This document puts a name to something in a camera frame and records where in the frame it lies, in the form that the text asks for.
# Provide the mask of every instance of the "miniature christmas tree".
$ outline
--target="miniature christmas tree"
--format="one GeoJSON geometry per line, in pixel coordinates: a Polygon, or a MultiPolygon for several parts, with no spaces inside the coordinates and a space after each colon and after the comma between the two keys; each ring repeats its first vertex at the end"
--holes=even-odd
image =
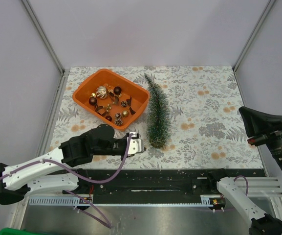
{"type": "Polygon", "coordinates": [[[167,95],[146,73],[150,100],[147,113],[147,138],[155,148],[162,148],[170,137],[170,110],[167,95]]]}

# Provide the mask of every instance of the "table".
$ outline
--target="table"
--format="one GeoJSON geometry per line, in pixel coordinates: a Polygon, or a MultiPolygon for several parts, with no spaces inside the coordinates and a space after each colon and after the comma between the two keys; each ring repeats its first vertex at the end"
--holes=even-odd
{"type": "MultiPolygon", "coordinates": [[[[243,105],[230,66],[106,67],[147,89],[144,73],[166,92],[171,111],[171,138],[163,149],[146,140],[147,110],[129,126],[145,140],[147,151],[128,158],[125,169],[263,168],[259,153],[246,139],[238,108],[243,105]]],[[[103,122],[76,104],[72,94],[102,68],[72,67],[56,121],[51,149],[103,122]]],[[[125,133],[115,131],[115,137],[125,133]]],[[[81,168],[115,169],[120,157],[95,156],[81,168]]]]}

